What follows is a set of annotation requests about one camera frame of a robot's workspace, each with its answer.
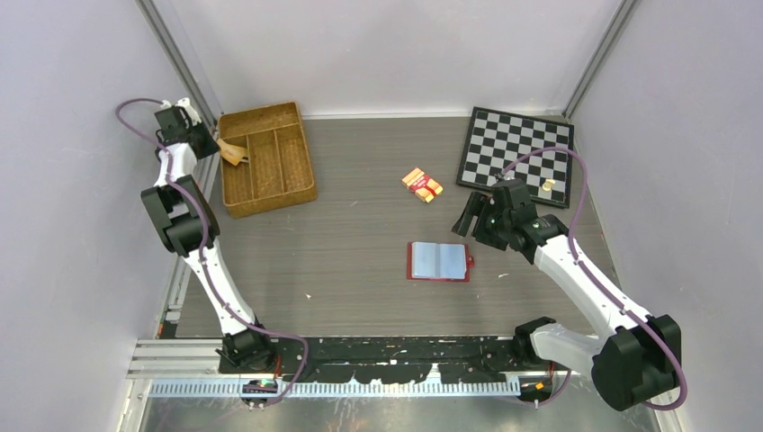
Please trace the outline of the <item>red leather card holder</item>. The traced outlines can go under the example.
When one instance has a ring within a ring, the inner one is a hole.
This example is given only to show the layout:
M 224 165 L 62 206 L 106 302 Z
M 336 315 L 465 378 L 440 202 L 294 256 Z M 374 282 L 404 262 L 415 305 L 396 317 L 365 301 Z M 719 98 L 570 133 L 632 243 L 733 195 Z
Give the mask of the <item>red leather card holder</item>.
M 408 243 L 409 280 L 467 283 L 474 258 L 465 244 L 414 241 Z

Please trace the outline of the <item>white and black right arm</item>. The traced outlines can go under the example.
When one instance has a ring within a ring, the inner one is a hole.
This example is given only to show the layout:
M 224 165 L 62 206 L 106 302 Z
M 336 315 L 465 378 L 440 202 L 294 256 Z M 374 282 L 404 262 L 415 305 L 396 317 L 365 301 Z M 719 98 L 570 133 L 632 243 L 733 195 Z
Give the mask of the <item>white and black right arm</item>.
M 668 314 L 655 316 L 624 294 L 579 250 L 571 228 L 553 214 L 540 215 L 527 185 L 500 181 L 489 194 L 470 194 L 453 233 L 501 251 L 511 249 L 548 275 L 594 330 L 588 337 L 541 317 L 522 324 L 512 337 L 512 354 L 525 369 L 545 361 L 587 376 L 612 409 L 643 404 L 678 391 L 666 410 L 687 396 L 681 364 L 681 329 Z

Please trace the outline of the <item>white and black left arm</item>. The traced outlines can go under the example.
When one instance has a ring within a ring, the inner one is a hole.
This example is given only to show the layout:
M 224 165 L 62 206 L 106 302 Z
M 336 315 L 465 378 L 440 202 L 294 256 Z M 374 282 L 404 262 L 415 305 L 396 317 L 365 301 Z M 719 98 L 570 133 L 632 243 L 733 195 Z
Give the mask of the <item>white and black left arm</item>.
M 159 176 L 141 192 L 141 201 L 165 248 L 189 265 L 210 299 L 220 324 L 216 352 L 222 364 L 266 372 L 276 350 L 224 263 L 219 223 L 193 177 L 198 162 L 218 152 L 217 142 L 187 98 L 162 102 L 155 117 Z

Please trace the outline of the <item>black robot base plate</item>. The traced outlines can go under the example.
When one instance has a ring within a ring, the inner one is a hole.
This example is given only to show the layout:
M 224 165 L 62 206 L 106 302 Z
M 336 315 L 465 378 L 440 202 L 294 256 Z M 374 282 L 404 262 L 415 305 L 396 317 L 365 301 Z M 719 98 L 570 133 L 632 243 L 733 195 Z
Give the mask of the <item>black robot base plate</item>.
M 309 352 L 292 339 L 276 339 L 265 366 L 233 365 L 221 359 L 222 374 L 273 374 L 289 382 L 361 384 L 421 383 L 438 373 L 442 383 L 498 383 L 528 373 L 548 384 L 561 365 L 529 363 L 514 352 L 510 337 L 309 337 Z

